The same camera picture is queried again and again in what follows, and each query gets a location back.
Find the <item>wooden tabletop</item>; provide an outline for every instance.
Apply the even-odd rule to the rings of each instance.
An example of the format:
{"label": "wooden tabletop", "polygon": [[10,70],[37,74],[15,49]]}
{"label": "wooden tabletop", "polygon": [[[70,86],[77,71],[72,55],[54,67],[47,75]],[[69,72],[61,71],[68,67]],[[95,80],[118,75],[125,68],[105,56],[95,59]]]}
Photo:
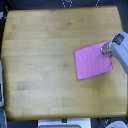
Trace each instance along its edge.
{"label": "wooden tabletop", "polygon": [[10,11],[2,42],[7,119],[126,115],[127,76],[113,70],[78,81],[74,50],[122,30],[116,7]]}

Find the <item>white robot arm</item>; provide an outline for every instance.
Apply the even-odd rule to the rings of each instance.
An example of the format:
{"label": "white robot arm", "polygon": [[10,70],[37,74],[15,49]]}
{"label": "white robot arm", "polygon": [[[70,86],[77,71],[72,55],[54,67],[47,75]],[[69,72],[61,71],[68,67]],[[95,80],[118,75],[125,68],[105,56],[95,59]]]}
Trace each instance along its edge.
{"label": "white robot arm", "polygon": [[121,31],[115,36],[112,42],[103,45],[101,52],[112,54],[122,65],[128,75],[128,34]]}

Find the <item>pink towel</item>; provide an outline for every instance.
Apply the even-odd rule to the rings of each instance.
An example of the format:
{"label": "pink towel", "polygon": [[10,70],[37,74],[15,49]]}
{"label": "pink towel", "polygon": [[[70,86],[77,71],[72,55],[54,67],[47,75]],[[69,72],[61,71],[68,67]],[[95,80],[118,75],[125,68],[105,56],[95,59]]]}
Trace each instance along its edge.
{"label": "pink towel", "polygon": [[100,48],[105,43],[107,43],[107,41],[74,51],[78,80],[112,70],[113,67],[110,55],[100,52]]}

